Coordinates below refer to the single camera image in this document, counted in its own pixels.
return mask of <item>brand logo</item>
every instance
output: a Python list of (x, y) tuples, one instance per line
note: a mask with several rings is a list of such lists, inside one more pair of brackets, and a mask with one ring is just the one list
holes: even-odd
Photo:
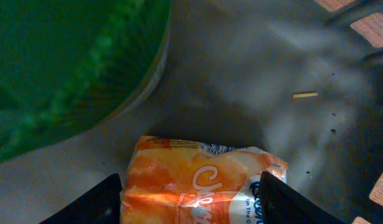
[(192, 178), (192, 186), (198, 190), (197, 196), (195, 200), (191, 201), (191, 206), (193, 207), (191, 210), (191, 215), (194, 218), (194, 224), (196, 223), (203, 223), (203, 224), (210, 224), (210, 220), (212, 219), (212, 214), (210, 213), (212, 211), (212, 208), (208, 206), (208, 204), (213, 202), (213, 196), (215, 193), (213, 190), (218, 189), (219, 187), (222, 187), (223, 184), (221, 182), (208, 185), (208, 186), (201, 186), (197, 183), (198, 177), (207, 171), (213, 171), (213, 174), (209, 176), (209, 180), (214, 180), (217, 177), (217, 168), (214, 166), (204, 166), (197, 170), (197, 172), (194, 174)]
[(255, 218), (257, 219), (256, 224), (263, 223), (262, 206), (260, 205), (259, 197), (259, 185), (260, 181), (255, 181), (249, 186), (249, 189), (252, 190), (252, 195), (255, 199), (255, 203), (253, 203), (253, 208), (255, 209)]

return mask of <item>green plastic container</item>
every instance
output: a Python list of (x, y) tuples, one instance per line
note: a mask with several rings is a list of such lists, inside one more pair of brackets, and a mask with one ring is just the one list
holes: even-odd
[(170, 0), (0, 0), (0, 162), (134, 108), (166, 61)]

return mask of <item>orange snack packet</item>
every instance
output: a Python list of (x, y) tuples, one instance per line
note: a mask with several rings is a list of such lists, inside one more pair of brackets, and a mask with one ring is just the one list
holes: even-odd
[(263, 223), (260, 174), (285, 181), (287, 168), (257, 147), (143, 136), (121, 193), (121, 223)]

